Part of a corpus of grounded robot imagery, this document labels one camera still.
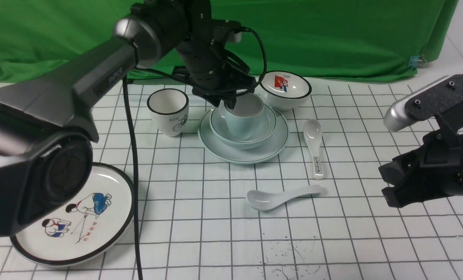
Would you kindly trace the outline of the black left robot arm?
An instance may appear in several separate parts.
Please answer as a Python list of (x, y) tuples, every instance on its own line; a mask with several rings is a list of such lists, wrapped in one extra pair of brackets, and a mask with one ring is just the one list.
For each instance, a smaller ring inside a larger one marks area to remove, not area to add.
[(99, 135), (91, 110), (132, 70), (150, 71), (176, 49), (170, 78), (198, 97), (235, 106), (253, 92), (249, 68), (225, 49), (237, 21), (213, 19), (208, 0), (146, 0), (130, 7), (113, 37), (57, 69), (0, 87), (0, 237), (65, 205), (87, 182)]

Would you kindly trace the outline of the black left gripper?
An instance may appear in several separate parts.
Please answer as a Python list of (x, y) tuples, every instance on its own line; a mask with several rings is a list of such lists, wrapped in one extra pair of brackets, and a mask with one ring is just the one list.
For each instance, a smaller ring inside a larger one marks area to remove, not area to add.
[(238, 91), (254, 91), (256, 79), (231, 63), (231, 53), (219, 43), (187, 39), (176, 46), (187, 74), (184, 81), (193, 87), (193, 94), (205, 99), (214, 107), (221, 101), (233, 110)]

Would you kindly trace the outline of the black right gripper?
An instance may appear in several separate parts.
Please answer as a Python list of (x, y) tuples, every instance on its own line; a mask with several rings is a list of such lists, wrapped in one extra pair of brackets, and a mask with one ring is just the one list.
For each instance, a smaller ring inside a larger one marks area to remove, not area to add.
[(463, 134), (460, 145), (448, 146), (437, 132), (424, 136), (423, 145), (379, 167), (388, 184), (382, 190), (388, 206), (403, 208), (413, 203), (463, 196)]

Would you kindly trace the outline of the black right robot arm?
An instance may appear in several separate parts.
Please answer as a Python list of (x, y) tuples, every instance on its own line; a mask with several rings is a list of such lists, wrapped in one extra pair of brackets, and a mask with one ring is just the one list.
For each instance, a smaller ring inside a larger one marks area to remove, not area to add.
[[(265, 106), (265, 113), (254, 132), (255, 142), (235, 140), (221, 117), (221, 108), (204, 114), (197, 129), (204, 148), (225, 162), (254, 165), (276, 157), (288, 142), (289, 130), (285, 117)], [(453, 149), (442, 131), (423, 137), (423, 145), (393, 158), (379, 167), (388, 187), (382, 190), (388, 206), (402, 208), (412, 203), (463, 196), (463, 134), (457, 135), (462, 147)]]

